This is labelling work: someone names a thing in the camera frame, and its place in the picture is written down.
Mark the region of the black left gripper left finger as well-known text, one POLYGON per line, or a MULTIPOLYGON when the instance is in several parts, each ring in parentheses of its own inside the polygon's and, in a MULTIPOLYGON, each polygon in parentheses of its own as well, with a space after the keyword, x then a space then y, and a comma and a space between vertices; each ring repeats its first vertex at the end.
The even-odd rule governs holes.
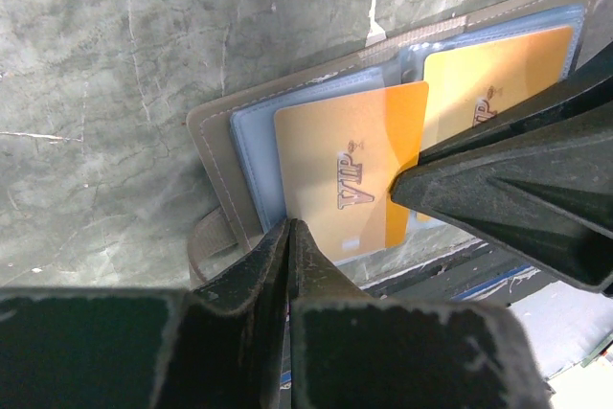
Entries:
POLYGON ((274 408, 290 226, 195 290, 1 292, 5 408, 274 408))

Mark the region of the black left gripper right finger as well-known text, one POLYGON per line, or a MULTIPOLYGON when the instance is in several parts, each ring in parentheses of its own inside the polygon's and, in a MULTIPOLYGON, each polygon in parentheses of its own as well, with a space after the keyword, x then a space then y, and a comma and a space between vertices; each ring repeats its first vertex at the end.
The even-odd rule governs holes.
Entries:
POLYGON ((377 299, 288 234, 292 404, 296 408, 545 408, 520 323, 476 302, 377 299))

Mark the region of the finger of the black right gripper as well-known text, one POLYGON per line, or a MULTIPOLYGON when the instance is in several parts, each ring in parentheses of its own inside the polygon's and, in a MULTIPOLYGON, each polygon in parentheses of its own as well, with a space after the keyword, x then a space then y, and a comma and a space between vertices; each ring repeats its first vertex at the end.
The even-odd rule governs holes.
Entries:
POLYGON ((420 153, 426 165, 571 119, 612 101, 612 46, 607 45, 567 79, 501 114, 420 153))
POLYGON ((405 208, 590 292, 612 289, 612 105, 400 174, 405 208))

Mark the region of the gold VIP card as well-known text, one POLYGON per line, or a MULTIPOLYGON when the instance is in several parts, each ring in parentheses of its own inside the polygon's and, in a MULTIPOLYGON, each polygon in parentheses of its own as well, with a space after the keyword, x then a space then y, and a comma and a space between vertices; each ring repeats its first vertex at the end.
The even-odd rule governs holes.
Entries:
POLYGON ((418 81, 275 113, 286 214, 331 261, 404 242, 409 211, 390 188, 418 162, 427 95, 418 81))
POLYGON ((559 26, 439 51, 424 61, 429 85, 421 148, 473 128, 557 83, 574 29, 559 26))

